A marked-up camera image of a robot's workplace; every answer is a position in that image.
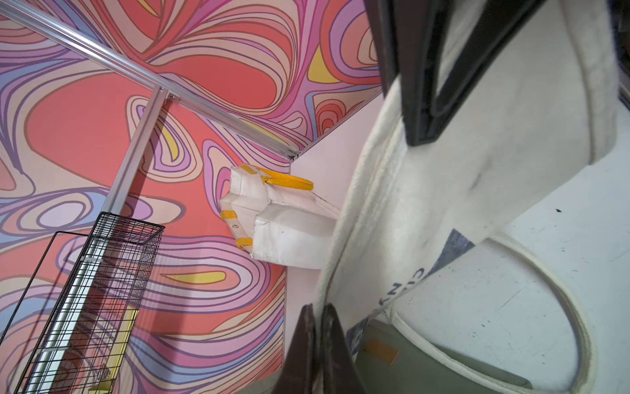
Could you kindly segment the cream bag with yellow handles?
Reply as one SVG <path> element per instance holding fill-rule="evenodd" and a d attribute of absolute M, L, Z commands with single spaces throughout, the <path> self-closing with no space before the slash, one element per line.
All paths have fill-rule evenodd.
<path fill-rule="evenodd" d="M 242 164 L 231 168 L 219 205 L 237 246 L 253 259 L 323 269 L 340 210 L 316 195 L 312 182 Z"/>

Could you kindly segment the cream canvas bag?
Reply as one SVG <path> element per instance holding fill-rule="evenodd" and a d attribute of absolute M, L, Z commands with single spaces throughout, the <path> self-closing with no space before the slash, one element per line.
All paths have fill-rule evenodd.
<path fill-rule="evenodd" d="M 395 82 L 359 159 L 320 277 L 317 321 L 328 305 L 343 328 L 393 310 L 466 241 L 492 239 L 542 269 L 501 228 L 615 145 L 609 8 L 545 4 L 434 143 L 405 143 L 401 92 Z"/>

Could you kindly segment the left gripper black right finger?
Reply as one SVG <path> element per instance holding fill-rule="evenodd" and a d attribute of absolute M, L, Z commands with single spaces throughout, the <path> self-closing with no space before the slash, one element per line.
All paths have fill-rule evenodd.
<path fill-rule="evenodd" d="M 322 329 L 323 392 L 365 394 L 367 391 L 346 345 L 338 314 L 331 304 L 323 309 Z"/>

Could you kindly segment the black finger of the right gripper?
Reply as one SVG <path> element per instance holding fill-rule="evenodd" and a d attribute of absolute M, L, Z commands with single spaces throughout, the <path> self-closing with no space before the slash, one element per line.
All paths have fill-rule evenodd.
<path fill-rule="evenodd" d="M 541 7 L 540 1 L 488 1 L 443 85 L 439 70 L 454 15 L 452 1 L 394 3 L 398 71 L 408 146 L 437 141 L 492 62 Z"/>
<path fill-rule="evenodd" d="M 364 4 L 377 53 L 383 93 L 387 94 L 399 74 L 394 2 L 364 0 Z"/>

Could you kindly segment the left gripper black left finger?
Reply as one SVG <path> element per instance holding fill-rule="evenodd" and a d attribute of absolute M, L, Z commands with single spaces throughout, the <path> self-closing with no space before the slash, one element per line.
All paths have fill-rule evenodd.
<path fill-rule="evenodd" d="M 316 339 L 313 306 L 304 305 L 272 394 L 311 394 L 313 392 Z"/>

